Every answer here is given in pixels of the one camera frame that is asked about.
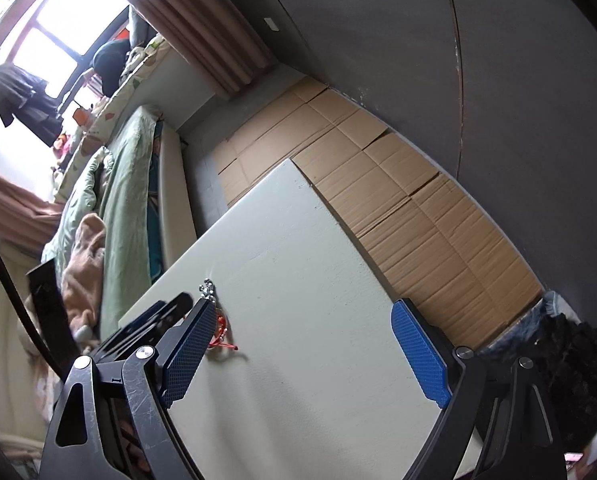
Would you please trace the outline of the flattened cardboard sheets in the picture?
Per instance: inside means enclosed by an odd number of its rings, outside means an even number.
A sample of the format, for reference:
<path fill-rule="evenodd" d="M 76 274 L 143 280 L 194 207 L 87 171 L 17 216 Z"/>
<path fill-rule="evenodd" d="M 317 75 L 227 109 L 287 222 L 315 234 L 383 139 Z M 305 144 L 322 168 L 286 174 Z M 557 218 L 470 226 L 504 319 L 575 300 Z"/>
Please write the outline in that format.
<path fill-rule="evenodd" d="M 481 208 L 394 131 L 313 78 L 263 107 L 213 151 L 234 205 L 291 160 L 387 284 L 455 344 L 488 344 L 543 292 Z"/>

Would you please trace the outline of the silver metal charm keychain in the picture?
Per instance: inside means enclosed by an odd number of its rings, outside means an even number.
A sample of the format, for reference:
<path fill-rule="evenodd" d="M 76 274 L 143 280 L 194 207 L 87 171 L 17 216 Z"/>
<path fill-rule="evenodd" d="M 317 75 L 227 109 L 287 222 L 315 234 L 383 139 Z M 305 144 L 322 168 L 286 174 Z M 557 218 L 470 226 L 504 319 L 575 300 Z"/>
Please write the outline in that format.
<path fill-rule="evenodd" d="M 199 292 L 202 299 L 210 301 L 212 304 L 217 304 L 216 287 L 209 278 L 206 278 L 199 286 Z"/>

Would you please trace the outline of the right pink curtain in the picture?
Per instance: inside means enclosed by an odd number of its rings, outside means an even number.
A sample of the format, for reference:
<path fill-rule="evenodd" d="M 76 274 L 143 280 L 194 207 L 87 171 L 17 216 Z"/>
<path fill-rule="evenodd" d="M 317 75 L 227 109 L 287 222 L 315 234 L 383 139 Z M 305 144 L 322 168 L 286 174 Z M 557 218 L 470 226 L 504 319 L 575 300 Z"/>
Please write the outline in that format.
<path fill-rule="evenodd" d="M 274 55 L 231 0 L 127 0 L 230 99 L 274 65 Z"/>

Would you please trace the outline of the pink curtain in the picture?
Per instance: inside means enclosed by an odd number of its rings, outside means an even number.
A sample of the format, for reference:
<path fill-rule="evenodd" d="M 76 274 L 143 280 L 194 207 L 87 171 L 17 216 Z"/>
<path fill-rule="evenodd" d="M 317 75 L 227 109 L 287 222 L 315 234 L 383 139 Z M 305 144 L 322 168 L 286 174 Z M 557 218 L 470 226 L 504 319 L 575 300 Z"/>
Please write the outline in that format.
<path fill-rule="evenodd" d="M 230 99 L 274 65 L 274 55 L 231 0 L 127 0 Z"/>
<path fill-rule="evenodd" d="M 36 194 L 0 176 L 0 237 L 40 254 L 58 229 L 63 206 L 50 204 Z"/>

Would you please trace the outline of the left pink curtain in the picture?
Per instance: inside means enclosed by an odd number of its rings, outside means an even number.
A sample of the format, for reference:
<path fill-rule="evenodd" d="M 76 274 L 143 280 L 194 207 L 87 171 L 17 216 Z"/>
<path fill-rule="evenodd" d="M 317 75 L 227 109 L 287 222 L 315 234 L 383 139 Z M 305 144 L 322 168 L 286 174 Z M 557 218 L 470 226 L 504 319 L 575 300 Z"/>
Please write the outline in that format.
<path fill-rule="evenodd" d="M 0 176 L 0 237 L 40 254 L 58 229 L 63 206 L 50 204 L 36 194 Z"/>

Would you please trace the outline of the green bed mattress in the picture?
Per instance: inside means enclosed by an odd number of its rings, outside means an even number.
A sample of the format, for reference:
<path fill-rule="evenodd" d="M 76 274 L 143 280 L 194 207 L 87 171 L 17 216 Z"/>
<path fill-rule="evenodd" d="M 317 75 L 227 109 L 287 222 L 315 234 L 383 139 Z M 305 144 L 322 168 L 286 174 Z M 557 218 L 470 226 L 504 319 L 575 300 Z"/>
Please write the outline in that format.
<path fill-rule="evenodd" d="M 154 133 L 158 115 L 144 106 L 127 119 L 108 148 L 114 156 L 100 210 L 106 227 L 99 335 L 117 330 L 118 321 L 150 288 L 148 195 Z M 56 267 L 62 278 L 67 266 Z"/>

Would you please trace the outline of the black jewelry box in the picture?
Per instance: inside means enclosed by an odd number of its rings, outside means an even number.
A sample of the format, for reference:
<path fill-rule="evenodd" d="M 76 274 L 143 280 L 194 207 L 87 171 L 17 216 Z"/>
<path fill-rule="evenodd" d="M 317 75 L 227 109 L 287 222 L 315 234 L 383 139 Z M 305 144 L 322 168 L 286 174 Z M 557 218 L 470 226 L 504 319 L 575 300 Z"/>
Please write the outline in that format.
<path fill-rule="evenodd" d="M 27 273 L 29 292 L 44 343 L 52 358 L 70 370 L 80 355 L 70 330 L 67 312 L 56 281 L 56 266 L 49 259 Z"/>

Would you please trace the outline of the white wall socket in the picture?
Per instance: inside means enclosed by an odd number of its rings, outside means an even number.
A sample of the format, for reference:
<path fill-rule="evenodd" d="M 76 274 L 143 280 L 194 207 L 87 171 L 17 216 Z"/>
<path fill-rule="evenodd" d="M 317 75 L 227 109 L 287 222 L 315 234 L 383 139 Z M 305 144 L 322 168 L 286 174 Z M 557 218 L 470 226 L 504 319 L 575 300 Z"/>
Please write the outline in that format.
<path fill-rule="evenodd" d="M 264 18 L 264 21 L 273 32 L 280 32 L 280 28 L 272 18 Z"/>

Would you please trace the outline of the orange item on sill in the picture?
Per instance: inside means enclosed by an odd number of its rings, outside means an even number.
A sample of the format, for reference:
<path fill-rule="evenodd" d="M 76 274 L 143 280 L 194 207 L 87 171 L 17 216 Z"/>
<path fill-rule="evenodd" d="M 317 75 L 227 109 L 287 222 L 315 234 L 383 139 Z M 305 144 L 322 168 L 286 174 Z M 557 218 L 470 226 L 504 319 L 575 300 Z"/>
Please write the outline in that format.
<path fill-rule="evenodd" d="M 77 110 L 74 110 L 73 119 L 75 120 L 79 128 L 88 130 L 91 127 L 92 122 L 94 121 L 94 116 L 91 113 L 91 110 L 86 110 L 85 108 L 78 107 Z"/>

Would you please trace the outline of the dark hanging clothes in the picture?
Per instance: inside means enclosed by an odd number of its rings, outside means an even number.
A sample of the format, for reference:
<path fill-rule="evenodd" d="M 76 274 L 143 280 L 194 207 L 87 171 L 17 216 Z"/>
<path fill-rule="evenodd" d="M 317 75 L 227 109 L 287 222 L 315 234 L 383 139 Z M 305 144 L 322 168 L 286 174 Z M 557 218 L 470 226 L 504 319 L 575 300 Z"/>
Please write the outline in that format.
<path fill-rule="evenodd" d="M 0 65 L 0 119 L 6 128 L 18 120 L 51 148 L 63 130 L 59 106 L 47 93 L 47 81 L 13 63 Z"/>

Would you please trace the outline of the black bag on sill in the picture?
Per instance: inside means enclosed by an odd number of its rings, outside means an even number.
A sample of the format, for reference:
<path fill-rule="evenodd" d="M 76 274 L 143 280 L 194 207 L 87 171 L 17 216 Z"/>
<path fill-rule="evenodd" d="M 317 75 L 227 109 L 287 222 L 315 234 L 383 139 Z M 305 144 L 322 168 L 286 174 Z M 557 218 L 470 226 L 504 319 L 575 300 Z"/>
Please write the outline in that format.
<path fill-rule="evenodd" d="M 126 65 L 126 55 L 130 51 L 128 39 L 109 41 L 93 55 L 91 67 L 100 77 L 103 95 L 111 98 L 120 87 Z"/>

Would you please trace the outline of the pink fleece blanket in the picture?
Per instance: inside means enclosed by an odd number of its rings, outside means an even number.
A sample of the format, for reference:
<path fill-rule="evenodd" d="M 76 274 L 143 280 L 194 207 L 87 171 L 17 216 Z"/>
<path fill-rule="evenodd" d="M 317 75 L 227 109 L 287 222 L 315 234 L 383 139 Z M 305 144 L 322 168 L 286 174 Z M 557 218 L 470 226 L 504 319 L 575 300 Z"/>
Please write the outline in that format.
<path fill-rule="evenodd" d="M 70 261 L 63 272 L 61 296 L 73 335 L 97 325 L 102 301 L 106 227 L 93 212 L 76 230 Z"/>

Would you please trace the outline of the grey pillow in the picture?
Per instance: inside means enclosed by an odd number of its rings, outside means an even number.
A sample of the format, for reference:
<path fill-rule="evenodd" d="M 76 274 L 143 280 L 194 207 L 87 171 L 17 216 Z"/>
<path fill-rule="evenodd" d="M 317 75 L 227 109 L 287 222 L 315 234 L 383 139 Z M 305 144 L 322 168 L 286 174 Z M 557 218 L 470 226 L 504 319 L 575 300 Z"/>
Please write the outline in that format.
<path fill-rule="evenodd" d="M 146 47 L 157 34 L 157 31 L 136 10 L 135 6 L 130 6 L 128 9 L 128 32 L 131 49 Z"/>

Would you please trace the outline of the patterned window seat cushion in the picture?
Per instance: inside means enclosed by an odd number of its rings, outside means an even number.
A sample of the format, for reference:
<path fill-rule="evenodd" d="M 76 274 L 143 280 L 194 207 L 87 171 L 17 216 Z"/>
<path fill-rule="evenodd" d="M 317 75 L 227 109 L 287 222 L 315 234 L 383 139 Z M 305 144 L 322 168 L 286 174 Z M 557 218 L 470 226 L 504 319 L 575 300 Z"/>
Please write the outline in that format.
<path fill-rule="evenodd" d="M 120 87 L 111 98 L 103 98 L 93 111 L 86 110 L 85 128 L 78 126 L 67 141 L 66 164 L 52 177 L 52 200 L 64 204 L 88 159 L 112 139 L 116 126 L 137 89 L 159 66 L 172 46 L 161 34 L 156 34 L 146 47 L 132 49 L 120 74 Z"/>

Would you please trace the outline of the window with dark frame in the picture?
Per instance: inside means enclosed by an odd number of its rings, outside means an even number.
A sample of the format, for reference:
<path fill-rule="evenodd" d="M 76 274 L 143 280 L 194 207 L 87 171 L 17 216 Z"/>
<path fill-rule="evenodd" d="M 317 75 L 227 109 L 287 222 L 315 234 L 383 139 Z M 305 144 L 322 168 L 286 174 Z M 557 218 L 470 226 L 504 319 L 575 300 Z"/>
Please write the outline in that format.
<path fill-rule="evenodd" d="M 128 9 L 127 0 L 0 0 L 0 65 L 40 77 L 62 100 L 94 51 L 123 35 Z"/>

